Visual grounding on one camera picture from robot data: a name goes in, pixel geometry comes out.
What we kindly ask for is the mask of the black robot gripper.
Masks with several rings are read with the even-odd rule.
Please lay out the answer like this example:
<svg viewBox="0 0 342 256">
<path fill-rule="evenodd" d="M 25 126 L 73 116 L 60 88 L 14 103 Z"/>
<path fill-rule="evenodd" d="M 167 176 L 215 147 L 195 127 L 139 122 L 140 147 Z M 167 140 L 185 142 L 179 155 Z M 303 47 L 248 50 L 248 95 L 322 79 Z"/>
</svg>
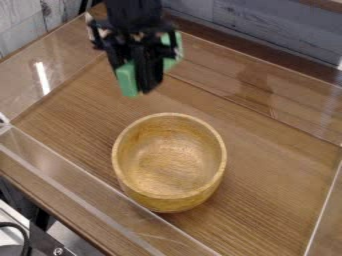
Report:
<svg viewBox="0 0 342 256">
<path fill-rule="evenodd" d="M 163 56 L 149 47 L 163 34 L 176 32 L 163 17 L 161 0 L 103 0 L 104 19 L 84 14 L 88 38 L 104 51 L 113 69 L 133 60 L 139 90 L 148 94 L 163 81 Z"/>
</svg>

